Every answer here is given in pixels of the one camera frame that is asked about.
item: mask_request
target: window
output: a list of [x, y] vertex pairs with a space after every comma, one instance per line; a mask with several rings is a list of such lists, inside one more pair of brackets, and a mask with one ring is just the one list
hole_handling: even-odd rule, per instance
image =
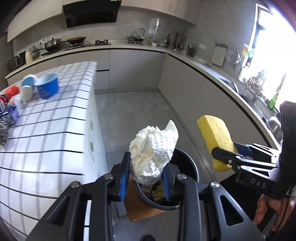
[[271, 100], [279, 88], [276, 108], [285, 100], [296, 102], [296, 33], [284, 19], [257, 5], [252, 48], [242, 76], [246, 80], [265, 70], [263, 95]]

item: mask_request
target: countertop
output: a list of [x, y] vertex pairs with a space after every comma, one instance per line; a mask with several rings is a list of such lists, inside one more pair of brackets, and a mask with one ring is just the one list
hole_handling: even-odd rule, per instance
[[57, 53], [51, 54], [46, 57], [39, 57], [33, 62], [29, 64], [25, 64], [22, 67], [16, 69], [15, 71], [9, 73], [5, 78], [8, 79], [10, 76], [18, 73], [19, 71], [25, 68], [28, 68], [29, 66], [35, 65], [39, 62], [42, 62], [44, 60], [56, 58], [56, 57], [71, 54], [71, 53], [83, 52], [83, 51], [100, 50], [100, 49], [137, 49], [137, 50], [152, 50], [157, 52], [168, 53], [169, 55], [183, 61], [184, 63], [190, 65], [192, 68], [204, 74], [207, 78], [211, 79], [221, 89], [223, 89], [227, 94], [229, 94], [255, 121], [255, 123], [258, 125], [260, 130], [263, 132], [263, 134], [267, 138], [268, 142], [271, 144], [271, 147], [281, 150], [281, 144], [276, 140], [272, 132], [267, 128], [265, 123], [262, 121], [259, 115], [253, 110], [253, 108], [241, 96], [239, 96], [235, 91], [233, 91], [229, 86], [227, 86], [227, 84], [225, 84], [219, 78], [234, 81], [237, 84], [239, 80], [232, 79], [229, 75], [226, 75], [216, 67], [208, 67], [198, 62], [195, 58], [191, 58], [187, 56], [185, 51], [179, 52], [179, 51], [174, 51], [173, 49], [165, 49], [161, 47], [154, 47], [154, 46], [148, 46], [148, 45], [133, 45], [133, 44], [128, 44], [126, 40], [111, 40], [110, 42], [111, 42], [111, 45], [91, 46], [91, 47], [77, 48], [77, 49], [67, 50], [67, 51], [61, 50]]
[[96, 62], [89, 61], [38, 73], [58, 73], [58, 94], [42, 100], [35, 93], [23, 103], [20, 119], [0, 147], [0, 216], [21, 237], [69, 183], [84, 183], [84, 140], [95, 71]]

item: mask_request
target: white cutting board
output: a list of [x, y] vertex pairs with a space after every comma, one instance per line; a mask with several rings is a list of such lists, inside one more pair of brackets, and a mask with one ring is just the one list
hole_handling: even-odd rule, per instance
[[216, 45], [211, 58], [211, 63], [218, 66], [223, 66], [226, 52], [227, 48]]

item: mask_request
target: range hood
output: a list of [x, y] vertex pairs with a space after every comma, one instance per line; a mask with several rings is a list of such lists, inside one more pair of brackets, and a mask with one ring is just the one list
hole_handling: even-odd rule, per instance
[[85, 0], [63, 6], [67, 27], [116, 22], [121, 1]]

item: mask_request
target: human hand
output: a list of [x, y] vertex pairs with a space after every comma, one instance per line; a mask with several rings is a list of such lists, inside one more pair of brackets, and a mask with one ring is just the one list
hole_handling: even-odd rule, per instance
[[[288, 201], [288, 197], [284, 197], [281, 200], [275, 200], [272, 198], [269, 199], [269, 201], [268, 201], [269, 206], [279, 214], [279, 217], [276, 220], [275, 225], [271, 228], [271, 231], [276, 231], [276, 229], [283, 217], [287, 201]], [[295, 204], [296, 204], [296, 198], [291, 197], [290, 202], [288, 204], [287, 212], [285, 214], [284, 220], [283, 220], [279, 230], [285, 225], [286, 221], [288, 220], [289, 216], [291, 215], [293, 208], [295, 207]], [[258, 223], [260, 223], [264, 219], [267, 209], [268, 209], [268, 206], [265, 201], [265, 195], [262, 195], [257, 202], [257, 210], [256, 210], [256, 214], [255, 214], [255, 217], [253, 220], [253, 223], [256, 226]]]

